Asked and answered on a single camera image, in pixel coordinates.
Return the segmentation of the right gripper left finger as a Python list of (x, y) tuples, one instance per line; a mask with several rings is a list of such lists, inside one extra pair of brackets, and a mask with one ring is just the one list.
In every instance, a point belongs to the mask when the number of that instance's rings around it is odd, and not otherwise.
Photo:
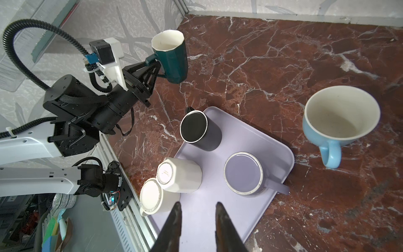
[(150, 252), (179, 252), (181, 231), (182, 208), (176, 202)]

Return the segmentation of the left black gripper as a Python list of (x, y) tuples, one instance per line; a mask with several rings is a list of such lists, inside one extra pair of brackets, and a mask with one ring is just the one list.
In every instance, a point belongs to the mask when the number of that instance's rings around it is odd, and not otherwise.
[(119, 85), (107, 94), (108, 101), (91, 115), (91, 125), (104, 134), (115, 134), (114, 127), (133, 106), (141, 102), (146, 107), (151, 104), (149, 98), (153, 93), (161, 64), (156, 61), (147, 65), (141, 62), (122, 69), (128, 91)]

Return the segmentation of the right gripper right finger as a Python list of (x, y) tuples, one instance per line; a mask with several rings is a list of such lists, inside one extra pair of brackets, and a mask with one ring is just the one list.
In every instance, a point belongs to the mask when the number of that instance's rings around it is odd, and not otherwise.
[(217, 252), (248, 252), (221, 202), (216, 204), (215, 223)]

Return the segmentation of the dark green mug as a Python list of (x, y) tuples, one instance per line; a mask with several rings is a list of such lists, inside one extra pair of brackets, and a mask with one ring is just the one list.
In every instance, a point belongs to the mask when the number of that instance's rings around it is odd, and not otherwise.
[(187, 78), (188, 62), (184, 34), (179, 30), (165, 30), (151, 40), (154, 54), (147, 57), (150, 65), (159, 61), (164, 69), (163, 78), (172, 84), (180, 84)]

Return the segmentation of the lavender mug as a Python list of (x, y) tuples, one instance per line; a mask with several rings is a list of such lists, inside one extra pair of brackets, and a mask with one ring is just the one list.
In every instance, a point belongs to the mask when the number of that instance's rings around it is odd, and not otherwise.
[(266, 190), (288, 195), (288, 186), (270, 178), (270, 172), (251, 153), (236, 152), (224, 165), (224, 180), (227, 186), (236, 194), (253, 197)]

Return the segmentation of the light blue mug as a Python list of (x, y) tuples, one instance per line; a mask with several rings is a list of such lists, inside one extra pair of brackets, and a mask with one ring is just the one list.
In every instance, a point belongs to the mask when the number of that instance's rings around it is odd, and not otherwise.
[(303, 132), (319, 147), (323, 164), (336, 169), (342, 160), (342, 147), (373, 131), (380, 118), (380, 106), (368, 92), (351, 86), (333, 86), (308, 99)]

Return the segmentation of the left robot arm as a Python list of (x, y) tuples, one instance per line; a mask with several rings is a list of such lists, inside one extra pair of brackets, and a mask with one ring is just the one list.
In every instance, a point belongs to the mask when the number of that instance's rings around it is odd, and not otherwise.
[[(72, 75), (65, 75), (52, 86), (36, 77), (19, 59), (14, 48), (16, 35), (27, 28), (40, 28), (64, 38), (84, 57), (92, 88)], [(119, 121), (141, 102), (149, 106), (161, 64), (155, 59), (118, 68), (117, 85), (112, 85), (109, 67), (118, 67), (118, 42), (104, 39), (91, 43), (87, 51), (62, 29), (38, 20), (24, 19), (9, 24), (3, 46), (11, 62), (45, 91), (43, 106), (52, 116), (31, 121), (1, 133), (1, 163), (36, 158), (73, 156), (89, 152), (101, 134), (115, 134)], [(64, 193), (97, 197), (114, 193), (122, 186), (122, 176), (103, 170), (101, 162), (81, 160), (71, 168), (2, 169), (1, 195)]]

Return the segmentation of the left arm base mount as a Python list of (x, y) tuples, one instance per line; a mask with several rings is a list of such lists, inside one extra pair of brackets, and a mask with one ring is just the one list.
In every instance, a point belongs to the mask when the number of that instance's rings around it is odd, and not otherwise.
[(118, 161), (112, 161), (109, 163), (105, 170), (105, 175), (117, 175), (119, 177), (118, 188), (116, 190), (109, 190), (107, 193), (100, 195), (101, 205), (105, 211), (113, 211), (119, 209), (123, 211), (133, 198), (133, 193), (130, 185), (125, 178), (125, 173), (122, 170), (121, 164)]

